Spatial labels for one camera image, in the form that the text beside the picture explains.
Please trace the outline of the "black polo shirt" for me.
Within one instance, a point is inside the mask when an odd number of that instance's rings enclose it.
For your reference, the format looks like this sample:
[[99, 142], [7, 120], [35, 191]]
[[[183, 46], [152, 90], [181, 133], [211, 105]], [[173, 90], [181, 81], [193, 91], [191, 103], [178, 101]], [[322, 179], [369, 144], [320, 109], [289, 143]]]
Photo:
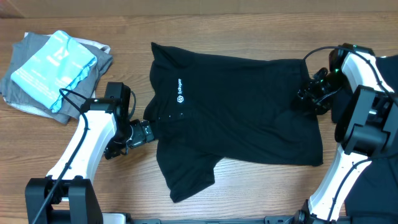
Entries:
[[155, 95], [144, 111], [173, 202], [215, 183], [223, 158], [320, 166], [317, 117], [294, 106], [309, 78], [301, 59], [252, 60], [151, 45]]

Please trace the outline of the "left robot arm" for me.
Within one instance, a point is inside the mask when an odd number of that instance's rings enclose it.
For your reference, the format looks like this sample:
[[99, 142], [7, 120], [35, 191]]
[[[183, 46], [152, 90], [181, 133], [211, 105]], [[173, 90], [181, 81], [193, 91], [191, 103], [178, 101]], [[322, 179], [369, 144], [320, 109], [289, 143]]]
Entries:
[[104, 213], [93, 182], [102, 158], [125, 156], [155, 139], [148, 121], [132, 119], [134, 92], [109, 82], [102, 98], [86, 98], [76, 109], [77, 129], [58, 162], [44, 178], [25, 188], [29, 223], [132, 223], [128, 213]]

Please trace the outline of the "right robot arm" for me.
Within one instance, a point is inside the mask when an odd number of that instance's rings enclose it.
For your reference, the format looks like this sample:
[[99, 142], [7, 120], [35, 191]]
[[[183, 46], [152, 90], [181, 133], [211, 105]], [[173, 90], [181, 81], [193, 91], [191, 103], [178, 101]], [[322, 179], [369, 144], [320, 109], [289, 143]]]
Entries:
[[335, 129], [336, 153], [315, 193], [286, 223], [349, 223], [340, 208], [361, 173], [387, 155], [397, 135], [397, 94], [384, 81], [372, 49], [330, 46], [329, 67], [321, 68], [297, 92], [297, 106], [325, 114], [331, 97], [350, 87], [353, 95]]

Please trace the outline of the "pile of black clothes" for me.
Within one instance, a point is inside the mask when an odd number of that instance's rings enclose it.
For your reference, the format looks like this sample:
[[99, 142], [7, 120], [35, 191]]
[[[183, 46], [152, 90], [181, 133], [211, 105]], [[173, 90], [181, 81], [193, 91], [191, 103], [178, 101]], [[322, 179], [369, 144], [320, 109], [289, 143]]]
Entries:
[[[378, 57], [377, 67], [384, 81], [397, 93], [397, 55]], [[343, 115], [353, 92], [341, 90], [333, 97], [331, 118]], [[351, 223], [397, 224], [397, 157], [373, 161], [362, 172], [345, 200]]]

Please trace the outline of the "folded light blue shirt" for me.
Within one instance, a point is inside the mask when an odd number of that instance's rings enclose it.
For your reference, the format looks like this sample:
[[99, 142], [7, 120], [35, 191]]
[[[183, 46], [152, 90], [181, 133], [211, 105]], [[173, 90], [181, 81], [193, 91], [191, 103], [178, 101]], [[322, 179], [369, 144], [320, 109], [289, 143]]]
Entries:
[[96, 56], [66, 32], [54, 32], [11, 80], [53, 113], [62, 108], [61, 88], [73, 90], [88, 77]]

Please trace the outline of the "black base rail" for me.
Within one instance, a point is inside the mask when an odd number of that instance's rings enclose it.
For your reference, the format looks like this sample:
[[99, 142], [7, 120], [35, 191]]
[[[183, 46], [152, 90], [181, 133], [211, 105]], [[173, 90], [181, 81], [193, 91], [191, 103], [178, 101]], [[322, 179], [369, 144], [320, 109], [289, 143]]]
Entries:
[[266, 216], [264, 218], [160, 220], [133, 219], [129, 213], [103, 213], [104, 224], [289, 224], [293, 216]]

